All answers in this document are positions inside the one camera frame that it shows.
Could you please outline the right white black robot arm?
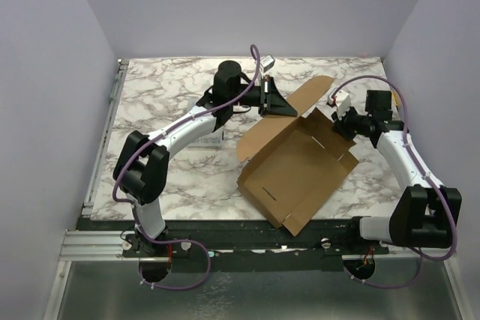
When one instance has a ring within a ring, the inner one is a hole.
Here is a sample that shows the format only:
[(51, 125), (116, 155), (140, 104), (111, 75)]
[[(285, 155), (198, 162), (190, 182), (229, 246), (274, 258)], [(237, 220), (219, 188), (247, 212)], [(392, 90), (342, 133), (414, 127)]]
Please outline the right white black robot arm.
[(361, 217), (358, 228), (344, 235), (346, 248), (362, 253), (372, 241), (399, 247), (451, 247), (461, 194), (430, 172), (405, 124), (393, 119), (392, 93), (367, 91), (364, 114), (357, 112), (350, 95), (343, 90), (333, 91), (328, 104), (334, 108), (334, 131), (346, 140), (356, 136), (369, 139), (391, 167), (403, 191), (391, 215)]

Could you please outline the brown cardboard box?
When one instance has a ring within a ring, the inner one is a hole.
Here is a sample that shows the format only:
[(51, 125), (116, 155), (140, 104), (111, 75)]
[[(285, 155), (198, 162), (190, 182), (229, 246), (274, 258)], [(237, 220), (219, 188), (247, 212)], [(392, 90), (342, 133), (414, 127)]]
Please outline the brown cardboard box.
[(287, 98), (296, 117), (267, 115), (236, 144), (244, 163), (239, 192), (274, 227), (294, 236), (358, 164), (350, 151), (355, 142), (334, 132), (316, 107), (333, 82), (330, 76), (309, 79)]

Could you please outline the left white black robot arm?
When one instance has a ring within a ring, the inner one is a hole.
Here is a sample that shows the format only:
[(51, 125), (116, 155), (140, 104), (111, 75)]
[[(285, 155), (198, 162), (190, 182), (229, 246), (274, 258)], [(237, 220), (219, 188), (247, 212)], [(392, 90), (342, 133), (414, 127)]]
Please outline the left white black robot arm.
[(150, 134), (130, 133), (113, 171), (115, 192), (122, 191), (130, 204), (140, 233), (139, 246), (146, 254), (164, 251), (167, 226), (161, 214), (160, 195), (166, 183), (169, 162), (199, 138), (221, 129), (237, 114), (236, 106), (256, 107), (260, 116), (296, 117), (297, 111), (267, 75), (275, 64), (267, 55), (256, 63), (249, 79), (236, 61), (223, 61), (214, 81), (192, 109), (170, 125)]

